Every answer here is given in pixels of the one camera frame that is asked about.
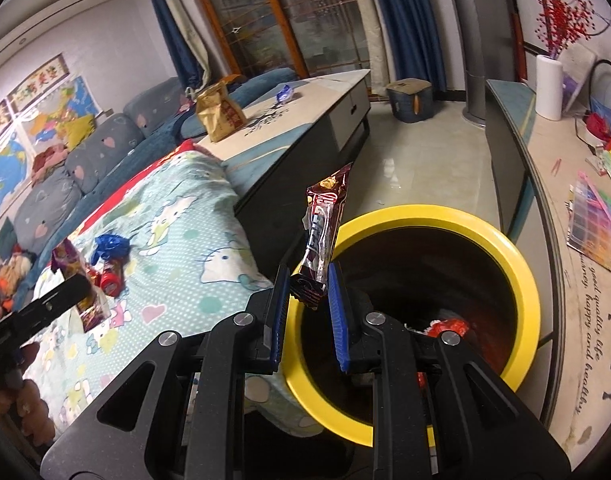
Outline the person's left hand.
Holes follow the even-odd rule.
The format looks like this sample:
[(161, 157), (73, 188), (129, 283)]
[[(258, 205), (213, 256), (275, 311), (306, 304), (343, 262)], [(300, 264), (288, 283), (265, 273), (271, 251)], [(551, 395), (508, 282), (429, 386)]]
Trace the person's left hand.
[(55, 439), (56, 428), (36, 382), (25, 379), (19, 390), (0, 389), (0, 429), (19, 450), (39, 448)]

